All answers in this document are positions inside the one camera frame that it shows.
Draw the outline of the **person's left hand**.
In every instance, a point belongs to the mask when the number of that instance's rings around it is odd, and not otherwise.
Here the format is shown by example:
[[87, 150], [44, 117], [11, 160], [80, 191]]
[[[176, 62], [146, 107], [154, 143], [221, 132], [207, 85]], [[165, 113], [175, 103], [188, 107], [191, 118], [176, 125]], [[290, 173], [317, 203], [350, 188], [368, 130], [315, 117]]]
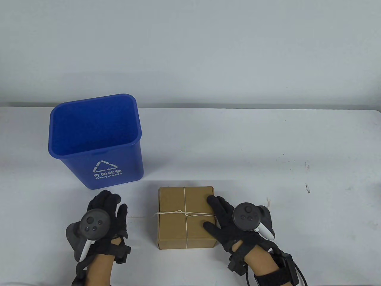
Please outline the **person's left hand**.
[[116, 263], [125, 263], [131, 248], [124, 243], [127, 234], [127, 205], [108, 190], [95, 196], [80, 221], [66, 229], [66, 238], [74, 250], [76, 262], [98, 254], [114, 256]]

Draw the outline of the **person's right hand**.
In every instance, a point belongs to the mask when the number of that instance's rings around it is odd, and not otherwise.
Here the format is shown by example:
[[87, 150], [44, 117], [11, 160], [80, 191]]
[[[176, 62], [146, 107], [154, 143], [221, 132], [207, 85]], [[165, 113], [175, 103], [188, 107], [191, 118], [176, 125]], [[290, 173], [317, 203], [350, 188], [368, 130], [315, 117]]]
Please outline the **person's right hand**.
[[224, 198], [210, 195], [207, 197], [207, 203], [213, 209], [220, 226], [204, 222], [204, 229], [218, 240], [226, 252], [233, 254], [239, 248], [238, 242], [249, 247], [250, 250], [256, 245], [261, 246], [265, 251], [277, 248], [275, 243], [265, 242], [265, 239], [255, 231], [240, 230], [233, 220], [234, 207]]

